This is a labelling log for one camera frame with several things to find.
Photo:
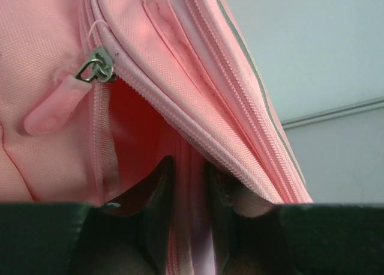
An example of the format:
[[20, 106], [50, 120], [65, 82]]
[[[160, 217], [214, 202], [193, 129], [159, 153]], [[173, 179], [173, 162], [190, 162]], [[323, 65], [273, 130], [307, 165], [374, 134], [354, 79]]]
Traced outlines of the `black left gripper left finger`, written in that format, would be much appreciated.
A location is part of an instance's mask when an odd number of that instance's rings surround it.
[[165, 274], [174, 162], [101, 207], [1, 204], [2, 274]]

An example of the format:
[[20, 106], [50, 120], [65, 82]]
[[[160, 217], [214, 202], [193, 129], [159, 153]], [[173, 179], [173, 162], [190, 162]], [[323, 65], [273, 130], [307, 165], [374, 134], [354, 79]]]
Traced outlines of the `pink student backpack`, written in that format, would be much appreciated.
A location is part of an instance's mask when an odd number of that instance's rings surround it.
[[311, 202], [224, 0], [1, 0], [1, 204], [101, 207], [167, 156], [165, 274], [217, 274], [209, 163]]

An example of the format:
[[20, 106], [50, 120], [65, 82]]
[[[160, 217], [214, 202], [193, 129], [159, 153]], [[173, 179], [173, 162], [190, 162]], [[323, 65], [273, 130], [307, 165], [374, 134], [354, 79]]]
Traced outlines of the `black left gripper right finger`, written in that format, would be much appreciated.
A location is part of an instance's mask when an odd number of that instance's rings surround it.
[[274, 204], [205, 169], [217, 274], [383, 273], [383, 205]]

